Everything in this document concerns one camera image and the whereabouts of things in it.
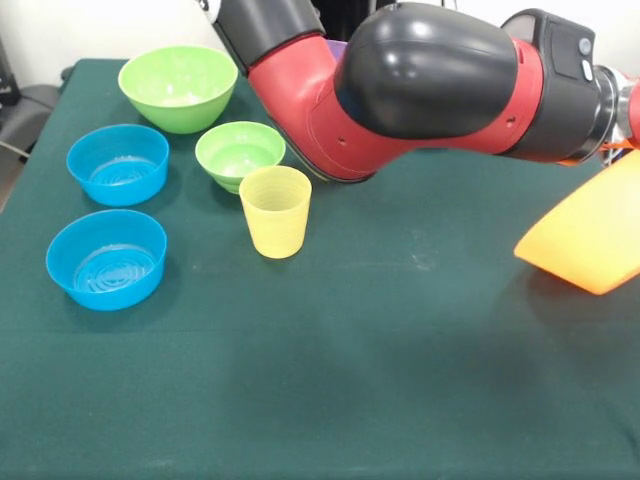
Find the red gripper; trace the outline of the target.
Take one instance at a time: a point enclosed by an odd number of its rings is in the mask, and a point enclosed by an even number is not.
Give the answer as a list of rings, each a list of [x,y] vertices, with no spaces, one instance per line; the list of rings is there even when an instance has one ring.
[[[626,141],[639,148],[639,79],[629,79],[619,97],[619,124]]]

